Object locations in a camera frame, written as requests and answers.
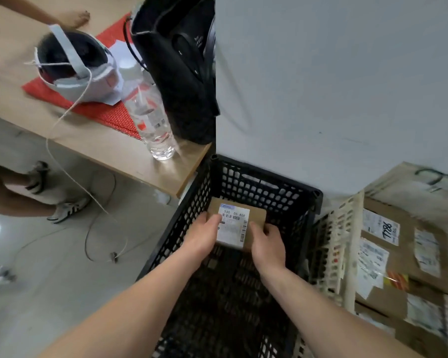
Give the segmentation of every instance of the gray wall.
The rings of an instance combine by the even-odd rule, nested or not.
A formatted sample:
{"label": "gray wall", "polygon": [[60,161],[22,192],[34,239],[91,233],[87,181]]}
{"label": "gray wall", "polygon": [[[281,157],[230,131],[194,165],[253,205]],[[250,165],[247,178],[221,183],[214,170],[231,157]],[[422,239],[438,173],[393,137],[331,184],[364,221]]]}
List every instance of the gray wall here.
{"label": "gray wall", "polygon": [[216,0],[217,152],[353,193],[448,172],[448,0]]}

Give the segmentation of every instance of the tiled floor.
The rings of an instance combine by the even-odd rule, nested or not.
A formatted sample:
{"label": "tiled floor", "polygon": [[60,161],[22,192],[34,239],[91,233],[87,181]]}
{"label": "tiled floor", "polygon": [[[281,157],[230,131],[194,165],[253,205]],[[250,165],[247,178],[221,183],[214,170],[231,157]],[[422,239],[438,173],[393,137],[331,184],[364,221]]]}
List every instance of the tiled floor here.
{"label": "tiled floor", "polygon": [[[53,144],[52,152],[66,170],[100,201],[109,196],[113,173]],[[0,120],[0,164],[25,172],[37,160],[53,166],[44,140]],[[152,252],[176,209],[158,204],[149,186],[114,174],[116,189],[88,237],[91,258],[107,260],[128,239],[118,264],[93,263],[84,255],[96,204],[76,218],[52,225],[43,218],[0,216],[0,265],[13,269],[17,281],[0,286],[0,358],[37,355],[57,336],[130,286]],[[51,187],[40,198],[59,201],[81,192],[55,169]]]}

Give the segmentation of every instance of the stack of boxes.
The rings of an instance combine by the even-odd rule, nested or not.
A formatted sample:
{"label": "stack of boxes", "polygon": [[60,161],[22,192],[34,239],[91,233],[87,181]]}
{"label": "stack of boxes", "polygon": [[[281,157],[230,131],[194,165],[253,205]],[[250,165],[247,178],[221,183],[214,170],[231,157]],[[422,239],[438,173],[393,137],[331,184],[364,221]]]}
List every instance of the stack of boxes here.
{"label": "stack of boxes", "polygon": [[366,198],[355,312],[424,357],[447,357],[448,235]]}

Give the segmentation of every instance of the person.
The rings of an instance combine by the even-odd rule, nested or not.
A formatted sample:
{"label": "person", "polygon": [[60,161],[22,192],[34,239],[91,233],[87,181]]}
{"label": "person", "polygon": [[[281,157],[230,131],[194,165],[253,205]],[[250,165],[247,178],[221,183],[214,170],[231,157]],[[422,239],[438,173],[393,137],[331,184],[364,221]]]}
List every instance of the person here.
{"label": "person", "polygon": [[[147,358],[191,275],[211,252],[221,215],[206,213],[190,226],[182,246],[141,280],[45,349],[39,358]],[[388,333],[352,315],[285,267],[276,226],[250,224],[252,259],[274,296],[319,358],[420,357]]]}
{"label": "person", "polygon": [[0,166],[0,215],[15,217],[46,217],[52,223],[60,223],[83,210],[91,201],[86,196],[77,200],[54,205],[21,195],[6,188],[6,185],[24,186],[32,194],[46,188],[48,164],[42,161],[27,174],[18,173]]}
{"label": "person", "polygon": [[43,24],[59,24],[64,29],[80,28],[90,20],[88,11],[68,11],[54,17],[28,0],[0,0],[0,5]]}

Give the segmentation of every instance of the table top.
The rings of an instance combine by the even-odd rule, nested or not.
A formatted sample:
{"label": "table top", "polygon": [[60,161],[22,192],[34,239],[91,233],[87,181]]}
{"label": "table top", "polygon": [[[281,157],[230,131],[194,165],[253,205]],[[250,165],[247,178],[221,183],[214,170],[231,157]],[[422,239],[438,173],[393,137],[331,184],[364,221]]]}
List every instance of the table top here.
{"label": "table top", "polygon": [[[82,30],[97,35],[142,0],[30,1],[55,16],[69,10],[89,11],[90,23]],[[33,59],[34,47],[47,32],[46,25],[0,7],[0,118],[42,137],[49,136],[64,110],[26,95],[21,86],[37,76],[36,68],[24,62]],[[177,139],[176,154],[170,160],[159,162],[143,142],[73,113],[54,128],[53,140],[173,197],[181,195],[210,148],[210,144]]]}

